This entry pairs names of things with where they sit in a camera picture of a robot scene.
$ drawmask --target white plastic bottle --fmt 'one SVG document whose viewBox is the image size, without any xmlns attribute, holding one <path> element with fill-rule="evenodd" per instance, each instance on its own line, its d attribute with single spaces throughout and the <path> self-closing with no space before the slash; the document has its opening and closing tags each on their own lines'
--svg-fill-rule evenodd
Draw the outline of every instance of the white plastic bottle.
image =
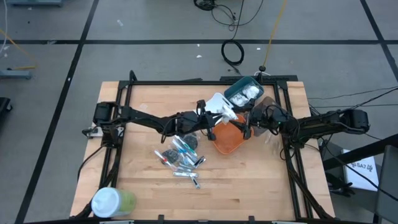
<svg viewBox="0 0 398 224">
<path fill-rule="evenodd" d="M 100 218 L 128 215 L 135 206 L 133 193 L 112 187 L 100 189 L 91 201 L 91 209 Z"/>
</svg>

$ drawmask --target bundle of markers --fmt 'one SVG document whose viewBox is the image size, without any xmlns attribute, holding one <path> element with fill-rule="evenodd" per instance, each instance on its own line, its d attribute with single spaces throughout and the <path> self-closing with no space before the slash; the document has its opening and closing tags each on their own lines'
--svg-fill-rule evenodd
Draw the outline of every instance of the bundle of markers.
<svg viewBox="0 0 398 224">
<path fill-rule="evenodd" d="M 176 136 L 172 142 L 176 149 L 169 149 L 163 153 L 155 151 L 155 154 L 159 156 L 163 164 L 171 168 L 174 176 L 189 177 L 196 189 L 200 189 L 200 185 L 196 180 L 198 174 L 193 171 L 206 161 L 205 157 L 201 156 L 198 158 L 195 150 L 179 136 Z"/>
</svg>

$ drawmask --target wooden table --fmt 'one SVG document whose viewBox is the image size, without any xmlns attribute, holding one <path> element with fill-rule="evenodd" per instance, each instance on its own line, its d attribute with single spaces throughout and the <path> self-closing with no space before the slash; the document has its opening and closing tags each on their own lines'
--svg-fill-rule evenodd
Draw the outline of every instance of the wooden table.
<svg viewBox="0 0 398 224">
<path fill-rule="evenodd" d="M 118 82 L 104 82 L 98 101 L 114 101 L 117 86 Z M 294 116 L 310 116 L 303 83 L 288 82 L 288 86 Z M 159 117 L 170 116 L 179 111 L 194 110 L 197 100 L 209 100 L 215 92 L 223 93 L 227 87 L 138 85 L 132 88 L 130 106 Z M 274 97 L 272 87 L 264 86 L 264 89 L 262 97 Z M 247 220 L 248 216 L 254 215 L 256 220 L 294 220 L 286 164 L 279 157 L 282 149 L 280 136 L 272 136 L 267 144 L 264 144 L 266 134 L 252 137 L 230 155 L 220 154 L 211 141 L 201 134 L 199 136 L 197 152 L 207 160 L 195 171 L 201 185 L 197 190 L 190 179 L 174 177 L 154 154 L 154 150 L 170 147 L 172 138 L 161 144 L 160 134 L 153 129 L 127 124 L 118 188 L 133 192 L 137 204 L 128 217 L 122 218 L 156 220 L 163 214 L 167 220 Z M 100 146 L 100 141 L 100 138 L 88 141 L 85 157 Z M 308 144 L 317 147 L 314 139 Z M 104 152 L 82 169 L 71 215 L 80 212 L 97 191 Z M 320 153 L 308 146 L 301 152 L 308 188 L 333 216 Z M 304 217 L 303 199 L 298 187 L 297 192 Z"/>
</svg>

